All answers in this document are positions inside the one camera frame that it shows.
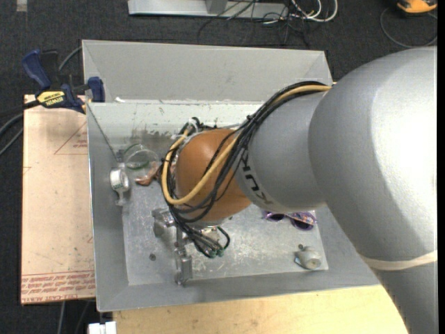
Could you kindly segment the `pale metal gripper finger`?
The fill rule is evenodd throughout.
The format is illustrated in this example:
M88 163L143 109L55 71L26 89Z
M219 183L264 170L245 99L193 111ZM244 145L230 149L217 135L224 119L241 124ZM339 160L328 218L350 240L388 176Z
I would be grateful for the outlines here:
M187 253L183 234L177 234L175 242L175 263L177 268L175 282L178 285L184 285L193 277L193 263L192 257Z
M168 228L176 226L176 221L169 209L154 209L152 211L154 219L153 232L155 237L162 236Z

